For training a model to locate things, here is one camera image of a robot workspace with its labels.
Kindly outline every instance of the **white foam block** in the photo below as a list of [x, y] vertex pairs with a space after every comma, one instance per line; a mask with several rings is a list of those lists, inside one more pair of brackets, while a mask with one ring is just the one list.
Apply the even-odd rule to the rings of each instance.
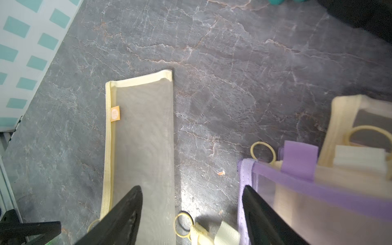
[[334, 166], [347, 167], [361, 171], [387, 173], [385, 149], [337, 145]]

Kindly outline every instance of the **teal square pattern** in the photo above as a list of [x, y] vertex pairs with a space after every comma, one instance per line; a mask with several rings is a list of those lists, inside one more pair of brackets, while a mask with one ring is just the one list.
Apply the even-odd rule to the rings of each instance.
[[21, 77], [16, 85], [19, 89], [33, 90], [37, 81]]
[[6, 78], [7, 74], [0, 72], [0, 85], [3, 85]]
[[54, 48], [56, 47], [57, 43], [58, 43], [58, 39], [55, 39], [54, 37], [49, 36], [46, 33], [43, 33], [41, 35], [41, 38], [38, 41], [39, 45], [44, 46], [45, 48], [48, 48], [48, 49], [51, 49], [51, 50], [54, 50]]
[[6, 107], [14, 108], [14, 109], [23, 109], [26, 103], [27, 100], [10, 98]]
[[48, 63], [48, 61], [37, 58], [32, 55], [29, 59], [29, 62], [27, 62], [27, 66], [43, 71], [45, 69], [46, 63]]
[[10, 47], [4, 46], [0, 44], [0, 59], [1, 60], [8, 60], [14, 62], [18, 51], [16, 49], [12, 49]]
[[22, 4], [23, 6], [38, 13], [38, 10], [40, 9], [40, 6], [41, 6], [41, 3], [43, 0], [16, 0], [16, 1], [20, 4]]
[[27, 32], [30, 29], [30, 26], [20, 20], [8, 16], [7, 20], [5, 21], [5, 25], [3, 29], [15, 35], [25, 38]]
[[56, 25], [65, 29], [67, 27], [67, 24], [70, 19], [71, 18], [69, 16], [67, 16], [66, 14], [61, 12], [60, 10], [54, 9], [53, 14], [49, 20], [51, 22], [55, 23]]
[[15, 117], [0, 117], [0, 127], [13, 127], [17, 120]]
[[80, 0], [70, 0], [70, 1], [71, 1], [71, 3], [75, 4], [76, 6], [78, 6]]

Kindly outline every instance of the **marble floor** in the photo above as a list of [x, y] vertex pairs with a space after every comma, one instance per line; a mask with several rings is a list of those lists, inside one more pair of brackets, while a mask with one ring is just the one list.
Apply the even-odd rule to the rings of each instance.
[[3, 158], [24, 222], [60, 220], [55, 244], [86, 233], [105, 82], [162, 69], [174, 71], [176, 208], [212, 233], [236, 226], [236, 163], [253, 142], [321, 146], [335, 96], [392, 100], [392, 46], [315, 0], [84, 0]]

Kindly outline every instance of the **purple fabric strap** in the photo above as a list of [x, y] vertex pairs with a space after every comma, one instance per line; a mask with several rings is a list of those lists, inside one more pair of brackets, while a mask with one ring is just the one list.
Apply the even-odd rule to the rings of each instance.
[[281, 172], [313, 181], [317, 153], [317, 146], [286, 140]]
[[364, 196], [307, 180], [299, 179], [271, 168], [268, 164], [255, 162], [253, 173], [264, 176], [288, 189], [305, 194], [337, 207], [342, 207], [375, 218], [392, 221], [392, 201]]
[[248, 228], [245, 220], [245, 213], [242, 204], [242, 194], [246, 185], [252, 186], [252, 168], [255, 163], [254, 159], [244, 159], [238, 162], [240, 170], [240, 191], [238, 194], [238, 212], [237, 223], [238, 232], [240, 233], [240, 245], [249, 245]]

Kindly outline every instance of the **mesh laundry bag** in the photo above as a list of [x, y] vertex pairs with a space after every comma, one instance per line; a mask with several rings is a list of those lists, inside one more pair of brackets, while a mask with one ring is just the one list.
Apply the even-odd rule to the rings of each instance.
[[[249, 244], [241, 201], [245, 185], [252, 186], [309, 244], [392, 244], [390, 182], [381, 183], [384, 188], [381, 195], [372, 195], [372, 190], [377, 189], [374, 183], [367, 193], [344, 183], [356, 180], [353, 173], [339, 184], [333, 179], [330, 184], [319, 181], [317, 171], [331, 174], [328, 171], [333, 168], [316, 166], [317, 154], [318, 147], [286, 141], [280, 154], [283, 156], [281, 168], [254, 159], [238, 163], [241, 245]], [[336, 173], [339, 170], [333, 171], [331, 176], [341, 174]]]
[[[119, 114], [113, 109], [119, 106]], [[175, 244], [172, 71], [106, 83], [102, 219], [136, 185], [143, 206], [136, 244]]]

